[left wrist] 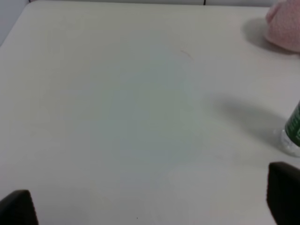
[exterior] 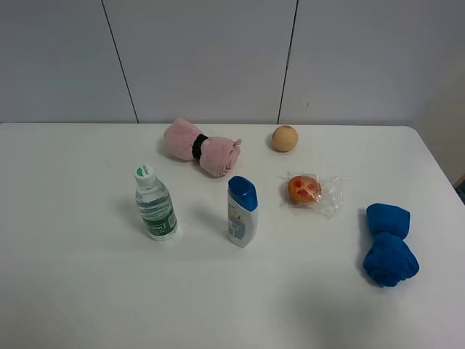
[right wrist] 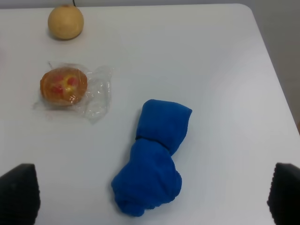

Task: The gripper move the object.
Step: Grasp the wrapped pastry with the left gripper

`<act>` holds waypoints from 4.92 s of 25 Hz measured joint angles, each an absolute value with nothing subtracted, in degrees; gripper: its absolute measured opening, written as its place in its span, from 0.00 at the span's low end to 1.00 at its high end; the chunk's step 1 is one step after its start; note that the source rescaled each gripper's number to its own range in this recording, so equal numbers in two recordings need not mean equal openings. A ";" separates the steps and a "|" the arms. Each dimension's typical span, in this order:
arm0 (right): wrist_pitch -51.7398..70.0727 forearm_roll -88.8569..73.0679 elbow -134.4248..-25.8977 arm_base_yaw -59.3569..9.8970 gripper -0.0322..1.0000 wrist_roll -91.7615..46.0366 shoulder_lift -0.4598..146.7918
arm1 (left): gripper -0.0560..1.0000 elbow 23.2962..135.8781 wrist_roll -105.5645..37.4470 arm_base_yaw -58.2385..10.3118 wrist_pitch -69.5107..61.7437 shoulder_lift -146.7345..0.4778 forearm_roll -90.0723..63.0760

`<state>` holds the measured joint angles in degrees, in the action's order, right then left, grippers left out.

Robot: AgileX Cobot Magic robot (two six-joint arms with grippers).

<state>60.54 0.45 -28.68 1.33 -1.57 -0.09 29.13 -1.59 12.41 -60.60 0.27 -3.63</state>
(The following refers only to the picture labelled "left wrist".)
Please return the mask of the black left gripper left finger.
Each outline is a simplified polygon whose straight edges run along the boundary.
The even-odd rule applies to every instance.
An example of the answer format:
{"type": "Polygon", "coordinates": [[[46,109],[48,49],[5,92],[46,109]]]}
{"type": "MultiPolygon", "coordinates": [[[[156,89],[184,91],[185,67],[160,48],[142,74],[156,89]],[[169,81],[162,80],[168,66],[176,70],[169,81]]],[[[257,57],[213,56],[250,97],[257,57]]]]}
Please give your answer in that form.
{"type": "Polygon", "coordinates": [[[16,190],[0,201],[1,225],[39,225],[29,190],[16,190]]]}

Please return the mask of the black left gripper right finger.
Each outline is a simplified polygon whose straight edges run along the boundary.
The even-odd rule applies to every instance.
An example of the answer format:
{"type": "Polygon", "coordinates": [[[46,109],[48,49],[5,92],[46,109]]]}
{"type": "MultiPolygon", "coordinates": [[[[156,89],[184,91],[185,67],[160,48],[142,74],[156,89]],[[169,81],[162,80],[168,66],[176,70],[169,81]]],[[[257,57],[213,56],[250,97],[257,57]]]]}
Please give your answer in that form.
{"type": "Polygon", "coordinates": [[[298,225],[300,170],[285,162],[270,163],[266,201],[277,225],[298,225]]]}

